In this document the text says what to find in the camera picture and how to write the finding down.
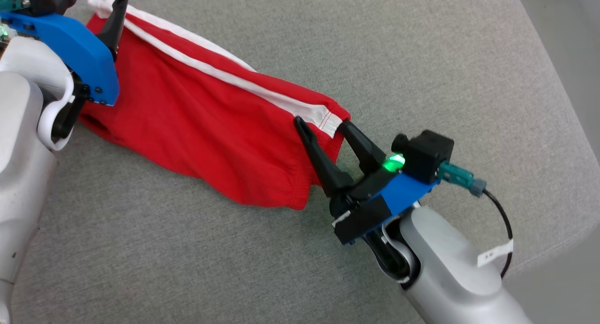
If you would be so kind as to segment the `red shorts with white stripes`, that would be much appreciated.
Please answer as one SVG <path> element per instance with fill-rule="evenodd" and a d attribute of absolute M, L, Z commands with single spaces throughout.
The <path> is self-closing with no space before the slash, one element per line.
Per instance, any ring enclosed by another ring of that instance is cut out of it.
<path fill-rule="evenodd" d="M 113 106 L 87 104 L 81 123 L 172 172 L 249 206 L 303 209 L 319 184 L 294 127 L 301 117 L 336 161 L 351 115 L 321 94 L 257 72 L 193 32 L 128 6 Z"/>

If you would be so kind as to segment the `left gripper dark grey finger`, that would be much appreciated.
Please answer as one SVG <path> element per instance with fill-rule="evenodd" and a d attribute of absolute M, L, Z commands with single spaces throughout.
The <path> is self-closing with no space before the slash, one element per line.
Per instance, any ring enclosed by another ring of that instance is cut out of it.
<path fill-rule="evenodd" d="M 111 14 L 105 21 L 97 38 L 107 46 L 111 52 L 113 61 L 116 61 L 120 38 L 123 32 L 126 18 L 128 0 L 114 0 L 111 4 Z"/>

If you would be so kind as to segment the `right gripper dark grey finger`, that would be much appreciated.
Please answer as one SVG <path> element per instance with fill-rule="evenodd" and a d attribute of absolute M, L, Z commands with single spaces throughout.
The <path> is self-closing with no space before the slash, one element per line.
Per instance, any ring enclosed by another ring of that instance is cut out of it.
<path fill-rule="evenodd" d="M 352 177 L 347 172 L 341 171 L 330 157 L 328 157 L 324 149 L 319 146 L 317 136 L 302 117 L 294 117 L 293 123 L 302 140 L 309 161 L 315 170 L 315 174 L 321 183 L 324 194 L 326 196 L 333 196 L 350 188 L 353 185 Z"/>
<path fill-rule="evenodd" d="M 383 166 L 386 154 L 351 121 L 339 125 L 340 132 L 359 160 L 359 168 L 364 174 L 376 172 Z"/>

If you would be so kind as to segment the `left gripper body black and blue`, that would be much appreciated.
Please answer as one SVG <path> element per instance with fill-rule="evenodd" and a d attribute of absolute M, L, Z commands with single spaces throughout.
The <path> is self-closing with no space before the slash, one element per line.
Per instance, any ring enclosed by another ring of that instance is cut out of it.
<path fill-rule="evenodd" d="M 119 82 L 109 48 L 77 19 L 60 14 L 32 17 L 17 12 L 0 12 L 9 27 L 40 38 L 90 87 L 95 102 L 113 106 Z"/>

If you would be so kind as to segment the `right gripper body black and blue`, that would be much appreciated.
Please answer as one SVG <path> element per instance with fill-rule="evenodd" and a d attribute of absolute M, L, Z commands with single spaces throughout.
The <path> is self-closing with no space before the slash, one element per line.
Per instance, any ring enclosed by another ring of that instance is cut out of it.
<path fill-rule="evenodd" d="M 404 164 L 402 155 L 394 154 L 349 190 L 330 198 L 332 227 L 343 245 L 351 245 L 401 215 L 441 182 L 423 183 L 402 172 Z"/>

